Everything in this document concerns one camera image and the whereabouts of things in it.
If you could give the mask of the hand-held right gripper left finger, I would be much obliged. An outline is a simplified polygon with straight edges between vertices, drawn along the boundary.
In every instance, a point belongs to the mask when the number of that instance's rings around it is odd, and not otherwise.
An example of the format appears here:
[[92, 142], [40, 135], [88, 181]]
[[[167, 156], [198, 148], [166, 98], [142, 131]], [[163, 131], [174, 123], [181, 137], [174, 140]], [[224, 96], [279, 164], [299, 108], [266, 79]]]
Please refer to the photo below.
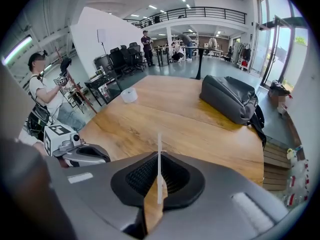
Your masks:
[[147, 231], [144, 176], [157, 172], [157, 153], [97, 165], [64, 169], [46, 158], [51, 187], [75, 240], [159, 240]]

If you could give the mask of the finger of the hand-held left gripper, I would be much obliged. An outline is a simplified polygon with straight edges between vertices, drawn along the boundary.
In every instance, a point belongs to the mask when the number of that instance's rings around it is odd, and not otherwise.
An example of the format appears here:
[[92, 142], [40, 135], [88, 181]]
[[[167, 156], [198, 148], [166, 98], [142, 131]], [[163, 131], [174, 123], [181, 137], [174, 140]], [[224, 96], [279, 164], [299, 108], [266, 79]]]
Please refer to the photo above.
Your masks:
[[92, 166], [111, 161], [108, 152], [96, 144], [83, 144], [62, 155], [70, 167]]

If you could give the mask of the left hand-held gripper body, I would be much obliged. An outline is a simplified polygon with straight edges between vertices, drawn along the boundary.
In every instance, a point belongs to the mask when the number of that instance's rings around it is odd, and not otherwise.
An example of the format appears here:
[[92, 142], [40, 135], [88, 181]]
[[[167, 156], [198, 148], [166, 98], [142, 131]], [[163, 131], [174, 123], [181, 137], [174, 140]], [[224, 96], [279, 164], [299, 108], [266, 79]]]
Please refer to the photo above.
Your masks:
[[48, 156], [61, 157], [84, 144], [79, 133], [64, 124], [44, 127], [44, 150]]

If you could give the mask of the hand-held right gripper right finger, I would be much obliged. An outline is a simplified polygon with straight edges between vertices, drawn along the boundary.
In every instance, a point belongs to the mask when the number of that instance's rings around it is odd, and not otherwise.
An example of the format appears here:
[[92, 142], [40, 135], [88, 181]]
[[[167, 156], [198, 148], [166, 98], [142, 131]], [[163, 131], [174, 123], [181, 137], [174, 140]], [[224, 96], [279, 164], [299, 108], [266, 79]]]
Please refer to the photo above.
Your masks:
[[235, 170], [164, 153], [168, 195], [150, 240], [253, 240], [270, 237], [288, 210]]

